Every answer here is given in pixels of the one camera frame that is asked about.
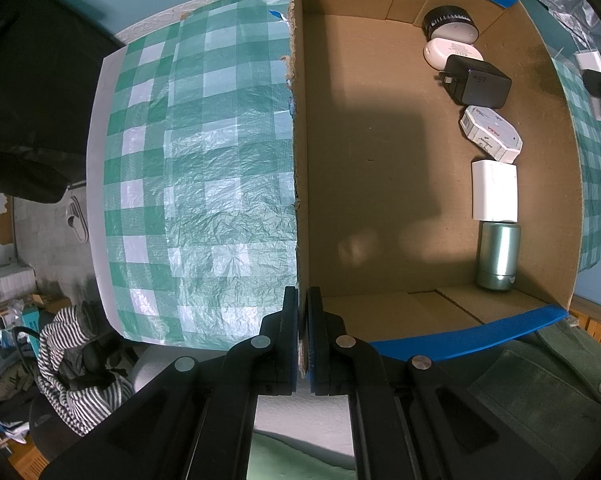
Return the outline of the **white octagonal case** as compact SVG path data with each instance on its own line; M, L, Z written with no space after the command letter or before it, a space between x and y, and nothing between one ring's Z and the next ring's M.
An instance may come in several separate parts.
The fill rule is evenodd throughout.
M468 140L496 162L513 164L521 154L523 140L517 129L489 107L465 107L460 128Z

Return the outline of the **black power adapter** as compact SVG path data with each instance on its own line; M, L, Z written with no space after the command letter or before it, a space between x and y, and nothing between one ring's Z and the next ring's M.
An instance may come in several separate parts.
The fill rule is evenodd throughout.
M491 63L453 54L437 74L448 96L458 105L501 108L512 80Z

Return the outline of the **white square box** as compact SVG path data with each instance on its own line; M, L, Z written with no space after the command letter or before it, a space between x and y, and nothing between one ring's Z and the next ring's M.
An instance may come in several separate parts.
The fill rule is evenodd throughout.
M472 216L489 222L517 222L517 167L495 160L472 162Z

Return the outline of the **white oval case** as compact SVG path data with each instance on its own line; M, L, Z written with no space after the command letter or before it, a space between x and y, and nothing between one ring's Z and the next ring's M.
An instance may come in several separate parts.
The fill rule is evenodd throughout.
M484 59L481 52L471 44L445 38L431 39L423 48L423 58L434 70L443 70L450 55L473 58L477 61Z

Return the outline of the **teal metal cylinder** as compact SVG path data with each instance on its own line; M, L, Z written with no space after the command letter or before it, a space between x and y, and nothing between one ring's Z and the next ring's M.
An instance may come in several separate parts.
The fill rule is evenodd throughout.
M521 228L511 222L483 222L479 230L476 284L494 292L513 289Z

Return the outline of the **blue-rimmed cardboard box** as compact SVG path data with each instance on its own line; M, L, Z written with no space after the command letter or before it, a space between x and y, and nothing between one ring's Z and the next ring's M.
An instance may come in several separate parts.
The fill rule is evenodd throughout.
M522 230L509 292L476 285L479 222L461 106L424 61L422 23L460 6L510 77ZM563 320L583 188L557 71L520 0L292 0L299 279L347 333L397 360L462 356Z

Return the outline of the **white charger cube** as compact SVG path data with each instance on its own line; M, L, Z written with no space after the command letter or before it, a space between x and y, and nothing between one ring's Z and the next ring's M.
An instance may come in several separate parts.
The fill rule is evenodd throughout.
M598 50L579 51L575 58L584 87L589 94L593 116L601 121L601 55Z

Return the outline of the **striped cloth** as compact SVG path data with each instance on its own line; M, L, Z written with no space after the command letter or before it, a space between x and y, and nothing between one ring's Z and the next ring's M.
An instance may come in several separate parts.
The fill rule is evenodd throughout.
M108 365L120 351L97 304L73 304L42 326L36 383L54 412L84 437L133 395L123 370Z

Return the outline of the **green checkered tablecloth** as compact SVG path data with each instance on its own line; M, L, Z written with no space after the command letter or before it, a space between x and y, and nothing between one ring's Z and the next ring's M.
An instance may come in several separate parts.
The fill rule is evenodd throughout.
M297 281L290 0L218 0L127 48L104 228L129 339L226 350Z

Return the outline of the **green jacket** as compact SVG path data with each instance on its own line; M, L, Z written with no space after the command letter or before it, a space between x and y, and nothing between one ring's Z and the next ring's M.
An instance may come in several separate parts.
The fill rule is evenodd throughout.
M564 479L601 445L601 344L571 321L439 365ZM346 396L315 396L299 382L291 396L259 398L247 475L355 478Z

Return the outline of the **white sandals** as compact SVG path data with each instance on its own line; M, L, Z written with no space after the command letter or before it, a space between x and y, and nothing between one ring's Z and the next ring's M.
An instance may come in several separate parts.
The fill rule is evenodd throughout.
M89 241L89 230L87 220L81 210L79 200L76 196L69 197L69 203L66 208L67 225L74 231L80 244L87 244Z

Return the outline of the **black hanging garment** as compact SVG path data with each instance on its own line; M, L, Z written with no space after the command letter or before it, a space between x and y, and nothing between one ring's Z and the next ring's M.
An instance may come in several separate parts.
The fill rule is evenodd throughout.
M54 204L86 179L104 58L122 47L92 0L0 0L0 193Z

